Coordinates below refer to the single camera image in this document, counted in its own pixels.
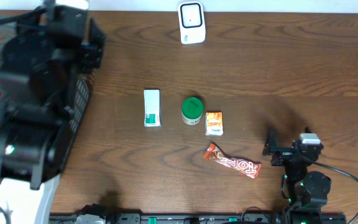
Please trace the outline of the red Top chocolate bar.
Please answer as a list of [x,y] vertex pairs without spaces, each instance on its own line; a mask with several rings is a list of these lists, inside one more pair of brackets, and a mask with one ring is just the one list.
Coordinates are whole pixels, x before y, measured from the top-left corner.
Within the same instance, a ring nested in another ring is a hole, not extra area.
[[247,159],[229,157],[217,144],[211,143],[203,156],[205,159],[212,160],[225,167],[232,168],[251,179],[256,179],[262,168],[260,163],[255,163]]

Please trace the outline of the orange small box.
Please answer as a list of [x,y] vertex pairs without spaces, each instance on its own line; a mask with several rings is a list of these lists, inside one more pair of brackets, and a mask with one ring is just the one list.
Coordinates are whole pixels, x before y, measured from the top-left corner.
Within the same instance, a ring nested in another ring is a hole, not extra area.
[[205,119],[205,128],[207,136],[222,136],[223,135],[223,113],[222,112],[207,112]]

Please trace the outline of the white Panadol box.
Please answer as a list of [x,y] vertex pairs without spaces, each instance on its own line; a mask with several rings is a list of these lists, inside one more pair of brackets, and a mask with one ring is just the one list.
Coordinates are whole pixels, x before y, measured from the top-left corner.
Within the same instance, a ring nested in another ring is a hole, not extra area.
[[160,119],[160,90],[144,90],[144,126],[159,127]]

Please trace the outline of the green lid jar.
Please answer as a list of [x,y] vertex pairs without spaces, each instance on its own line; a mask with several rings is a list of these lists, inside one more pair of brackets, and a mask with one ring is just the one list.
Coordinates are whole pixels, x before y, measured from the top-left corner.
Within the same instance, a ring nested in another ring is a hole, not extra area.
[[201,121],[204,106],[196,97],[186,98],[181,107],[182,120],[187,125],[196,125]]

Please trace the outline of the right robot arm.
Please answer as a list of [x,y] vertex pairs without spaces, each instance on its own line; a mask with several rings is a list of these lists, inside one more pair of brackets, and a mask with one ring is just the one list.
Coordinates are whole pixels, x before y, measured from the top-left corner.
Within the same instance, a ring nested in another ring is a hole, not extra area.
[[308,128],[290,147],[280,147],[273,128],[268,130],[262,154],[271,156],[272,166],[284,167],[281,193],[289,205],[272,215],[270,223],[324,224],[321,207],[328,202],[331,179],[308,167],[318,160],[323,145]]

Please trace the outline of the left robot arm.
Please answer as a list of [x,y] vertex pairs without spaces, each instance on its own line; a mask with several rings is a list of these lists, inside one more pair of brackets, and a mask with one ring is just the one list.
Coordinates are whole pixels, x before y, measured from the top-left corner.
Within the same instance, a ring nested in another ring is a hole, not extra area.
[[0,18],[15,36],[0,54],[0,223],[48,223],[90,100],[106,36],[88,1],[44,1]]

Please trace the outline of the white barcode scanner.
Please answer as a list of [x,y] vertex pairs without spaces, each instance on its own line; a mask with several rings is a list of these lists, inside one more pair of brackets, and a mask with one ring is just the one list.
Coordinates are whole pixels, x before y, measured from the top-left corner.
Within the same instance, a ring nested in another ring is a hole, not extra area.
[[178,5],[180,40],[183,45],[205,41],[206,25],[203,5],[199,1],[182,2]]

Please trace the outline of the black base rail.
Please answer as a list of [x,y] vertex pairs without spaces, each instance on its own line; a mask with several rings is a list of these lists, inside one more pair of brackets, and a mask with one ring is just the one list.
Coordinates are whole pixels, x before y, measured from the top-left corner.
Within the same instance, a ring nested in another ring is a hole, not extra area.
[[[52,215],[50,223],[75,224],[79,214]],[[279,219],[267,218],[261,213],[246,213],[245,215],[141,215],[139,213],[117,213],[110,216],[102,215],[106,223],[111,224],[218,224],[218,223],[280,223]]]

